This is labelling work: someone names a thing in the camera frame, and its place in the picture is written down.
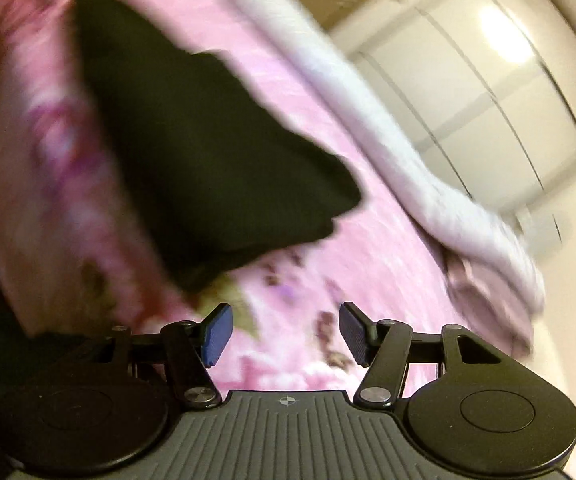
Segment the striped white duvet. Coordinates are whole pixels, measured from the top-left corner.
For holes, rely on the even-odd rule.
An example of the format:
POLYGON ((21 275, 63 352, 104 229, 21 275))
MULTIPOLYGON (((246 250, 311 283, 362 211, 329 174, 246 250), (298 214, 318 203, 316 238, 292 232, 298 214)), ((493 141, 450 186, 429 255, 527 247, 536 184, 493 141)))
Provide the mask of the striped white duvet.
POLYGON ((425 166, 402 128, 297 0, 231 0, 260 29, 361 148, 422 229, 457 254, 501 274, 534 315, 544 278, 512 228, 425 166))

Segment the white wardrobe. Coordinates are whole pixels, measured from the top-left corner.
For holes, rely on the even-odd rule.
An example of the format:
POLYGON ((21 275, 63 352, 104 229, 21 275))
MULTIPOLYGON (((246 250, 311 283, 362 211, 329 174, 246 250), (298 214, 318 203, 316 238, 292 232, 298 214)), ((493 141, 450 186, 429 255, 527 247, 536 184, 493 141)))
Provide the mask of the white wardrobe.
POLYGON ((373 0, 331 30, 433 174, 497 211, 576 166, 576 115, 500 0, 373 0))

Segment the mauve pillow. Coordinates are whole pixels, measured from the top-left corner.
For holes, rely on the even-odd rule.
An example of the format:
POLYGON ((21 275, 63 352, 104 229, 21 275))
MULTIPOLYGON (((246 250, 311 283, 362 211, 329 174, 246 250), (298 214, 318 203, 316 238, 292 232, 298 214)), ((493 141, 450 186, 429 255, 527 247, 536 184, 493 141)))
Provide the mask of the mauve pillow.
POLYGON ((530 310, 496 271, 443 250, 445 287, 469 330, 515 359, 530 356, 534 330, 530 310))

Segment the black zip jacket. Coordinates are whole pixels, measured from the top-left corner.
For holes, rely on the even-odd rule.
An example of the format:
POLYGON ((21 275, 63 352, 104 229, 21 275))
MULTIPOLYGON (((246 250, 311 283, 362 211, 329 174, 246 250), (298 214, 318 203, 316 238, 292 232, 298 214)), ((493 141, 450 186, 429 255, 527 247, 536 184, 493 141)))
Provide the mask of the black zip jacket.
POLYGON ((126 0, 0 0, 0 282, 118 301, 207 287, 361 203, 337 155, 126 0))

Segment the pink rose bedspread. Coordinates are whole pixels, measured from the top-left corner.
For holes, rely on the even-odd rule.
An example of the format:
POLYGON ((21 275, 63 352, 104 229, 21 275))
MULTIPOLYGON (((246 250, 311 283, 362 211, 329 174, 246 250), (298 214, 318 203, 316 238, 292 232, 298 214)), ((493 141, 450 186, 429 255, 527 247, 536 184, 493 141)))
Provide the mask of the pink rose bedspread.
POLYGON ((353 390, 338 329, 351 300, 422 333, 459 321, 439 249, 300 74, 230 0, 126 0, 190 51, 218 53, 286 127, 352 169, 361 207, 320 242, 274 252, 196 295, 161 266, 79 79, 70 0, 0 0, 0 285, 26 333, 137 333, 233 307, 222 391, 353 390))

